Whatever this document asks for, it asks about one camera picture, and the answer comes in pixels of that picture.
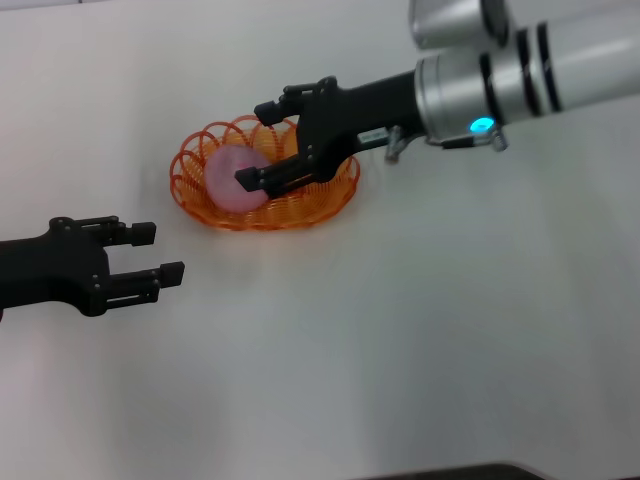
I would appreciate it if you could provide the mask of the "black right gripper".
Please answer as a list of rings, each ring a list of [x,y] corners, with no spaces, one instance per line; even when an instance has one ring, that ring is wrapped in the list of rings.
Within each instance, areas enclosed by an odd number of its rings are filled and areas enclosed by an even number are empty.
[[[361,133],[394,127],[409,138],[425,133],[413,70],[347,89],[338,85],[335,76],[287,85],[277,101],[261,103],[253,113],[264,126],[299,116],[298,155],[234,174],[245,191],[263,191],[268,197],[331,180],[344,160],[365,149],[358,139]]]

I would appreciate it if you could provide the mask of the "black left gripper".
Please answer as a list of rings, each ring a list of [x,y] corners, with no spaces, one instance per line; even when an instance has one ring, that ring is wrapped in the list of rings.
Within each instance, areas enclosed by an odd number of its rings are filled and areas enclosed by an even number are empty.
[[[1,243],[1,309],[46,302],[69,304],[87,317],[156,303],[161,289],[182,284],[185,264],[110,275],[105,247],[152,245],[156,224],[127,225],[117,216],[58,217],[33,238]]]

